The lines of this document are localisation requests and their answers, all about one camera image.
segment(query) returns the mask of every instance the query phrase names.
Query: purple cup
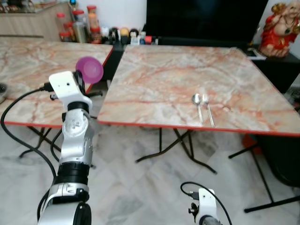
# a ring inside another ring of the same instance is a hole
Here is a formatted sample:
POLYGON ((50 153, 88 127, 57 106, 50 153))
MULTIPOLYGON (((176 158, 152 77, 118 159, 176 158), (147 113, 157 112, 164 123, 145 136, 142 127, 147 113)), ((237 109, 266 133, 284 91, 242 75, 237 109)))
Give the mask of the purple cup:
POLYGON ((79 59, 75 68, 82 73, 82 78, 85 83, 97 83, 103 77, 102 64, 90 56, 79 59))

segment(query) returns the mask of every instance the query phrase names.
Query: metal bowl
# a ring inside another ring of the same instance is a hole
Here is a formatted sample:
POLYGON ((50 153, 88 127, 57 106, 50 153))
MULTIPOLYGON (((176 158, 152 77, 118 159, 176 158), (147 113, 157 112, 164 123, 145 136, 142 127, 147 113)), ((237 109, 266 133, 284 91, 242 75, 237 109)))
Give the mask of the metal bowl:
POLYGON ((4 83, 0 83, 0 104, 5 100, 8 93, 8 86, 4 83))

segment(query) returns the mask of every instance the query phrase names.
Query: red lid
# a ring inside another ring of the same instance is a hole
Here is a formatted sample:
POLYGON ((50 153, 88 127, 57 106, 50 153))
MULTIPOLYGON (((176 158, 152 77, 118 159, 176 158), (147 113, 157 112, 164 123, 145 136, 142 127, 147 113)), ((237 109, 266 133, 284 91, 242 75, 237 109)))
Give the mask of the red lid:
POLYGON ((97 27, 97 28, 90 28, 90 31, 92 32, 100 32, 100 27, 97 27))
POLYGON ((88 10, 90 10, 90 9, 96 9, 97 6, 87 6, 86 8, 87 8, 88 10))
POLYGON ((75 23, 75 22, 68 22, 68 23, 67 23, 67 26, 68 26, 68 27, 73 27, 73 24, 74 24, 74 23, 75 23))
POLYGON ((64 13, 57 13, 56 16, 58 18, 63 18, 63 17, 65 17, 65 14, 64 13))
POLYGON ((152 42, 152 36, 146 36, 145 37, 145 42, 146 43, 151 43, 152 42))
POLYGON ((71 36, 71 33, 70 32, 60 32, 60 36, 61 37, 69 37, 69 36, 71 36))
POLYGON ((73 11, 73 14, 74 15, 84 14, 84 11, 83 10, 75 10, 75 11, 73 11))

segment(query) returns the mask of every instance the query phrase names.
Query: cable connector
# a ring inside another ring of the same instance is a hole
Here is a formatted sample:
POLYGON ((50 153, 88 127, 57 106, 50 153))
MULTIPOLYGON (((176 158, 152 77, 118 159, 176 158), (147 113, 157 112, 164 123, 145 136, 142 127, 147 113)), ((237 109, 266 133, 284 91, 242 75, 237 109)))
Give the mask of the cable connector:
POLYGON ((190 196, 194 200, 199 200, 199 192, 190 191, 188 196, 190 196))
POLYGON ((45 90, 45 91, 48 91, 48 92, 52 92, 54 91, 51 84, 48 82, 48 83, 44 83, 44 86, 40 88, 41 90, 45 90))

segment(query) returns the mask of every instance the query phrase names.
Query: marble floor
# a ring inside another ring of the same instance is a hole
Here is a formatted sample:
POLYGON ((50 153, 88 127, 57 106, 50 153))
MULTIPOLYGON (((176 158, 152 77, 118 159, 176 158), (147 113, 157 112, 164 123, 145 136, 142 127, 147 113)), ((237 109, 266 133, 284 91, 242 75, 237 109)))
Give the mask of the marble floor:
MULTIPOLYGON (((101 99, 94 112, 101 107, 101 99)), ((195 157, 218 171, 217 175, 190 161, 177 144, 166 154, 142 161, 141 156, 158 151, 158 129, 103 126, 95 123, 93 164, 89 187, 93 225, 192 225, 188 214, 191 202, 181 193, 185 181, 201 183, 214 189, 223 202, 234 225, 299 225, 300 204, 290 203, 245 214, 243 209, 269 203, 259 173, 250 154, 233 159, 228 155, 242 149, 241 137, 234 133, 193 133, 195 157)), ((38 137, 26 127, 9 129, 31 145, 38 137)), ((54 129, 49 136, 54 137, 54 129)), ((171 129, 163 130, 163 147, 176 139, 171 129)), ((37 224, 38 203, 52 182, 47 164, 35 153, 19 159, 23 146, 0 130, 0 225, 37 224)), ((57 140, 61 145, 62 137, 57 140)), ((50 154, 50 146, 41 148, 58 168, 50 154)), ((275 200, 294 196, 294 192, 278 182, 266 162, 259 157, 275 200)), ((223 225, 229 224, 218 205, 223 225)))

